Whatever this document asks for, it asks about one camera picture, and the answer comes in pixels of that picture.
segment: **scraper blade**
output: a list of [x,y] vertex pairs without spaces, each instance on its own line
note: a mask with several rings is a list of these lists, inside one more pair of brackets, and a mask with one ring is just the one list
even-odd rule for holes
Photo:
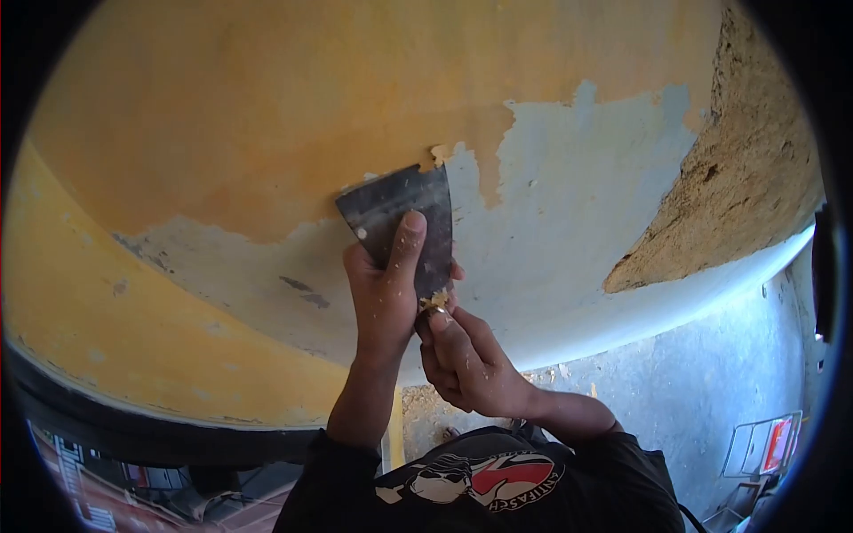
[[444,165],[420,172],[418,165],[377,177],[334,201],[346,223],[382,269],[394,246],[394,234],[407,211],[426,217],[426,240],[415,271],[418,300],[447,287],[453,253],[450,187]]

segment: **printed logo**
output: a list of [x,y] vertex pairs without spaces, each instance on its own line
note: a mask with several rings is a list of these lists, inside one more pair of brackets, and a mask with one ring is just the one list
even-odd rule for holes
[[549,457],[528,450],[484,459],[441,454],[429,465],[409,468],[419,470],[397,487],[376,487],[376,495],[391,504],[406,494],[433,503],[451,503],[467,495],[493,513],[514,511],[541,500],[554,489],[565,470],[556,472]]

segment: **yellow wall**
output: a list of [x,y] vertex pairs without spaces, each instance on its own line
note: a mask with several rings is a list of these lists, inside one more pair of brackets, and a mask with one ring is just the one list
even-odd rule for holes
[[96,224],[25,142],[3,228],[3,320],[36,362],[158,414],[324,424],[346,369],[185,292]]
[[254,243],[336,219],[341,187],[476,153],[485,206],[507,101],[571,105],[685,84],[698,133],[717,0],[105,2],[57,67],[32,139],[109,232],[183,215]]

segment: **floor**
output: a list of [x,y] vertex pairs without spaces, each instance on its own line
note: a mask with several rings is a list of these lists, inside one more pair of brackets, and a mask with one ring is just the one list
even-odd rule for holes
[[[525,377],[598,397],[644,449],[662,449],[678,500],[700,519],[737,485],[719,477],[735,425],[803,407],[804,348],[787,269],[725,308],[666,333]],[[403,390],[407,461],[462,432],[507,420],[465,414],[431,385]]]

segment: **right hand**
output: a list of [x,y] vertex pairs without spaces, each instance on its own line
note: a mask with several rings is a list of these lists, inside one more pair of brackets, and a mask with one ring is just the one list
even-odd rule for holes
[[538,389],[513,367],[489,324],[456,307],[434,313],[421,335],[426,379],[444,400],[483,416],[527,418]]

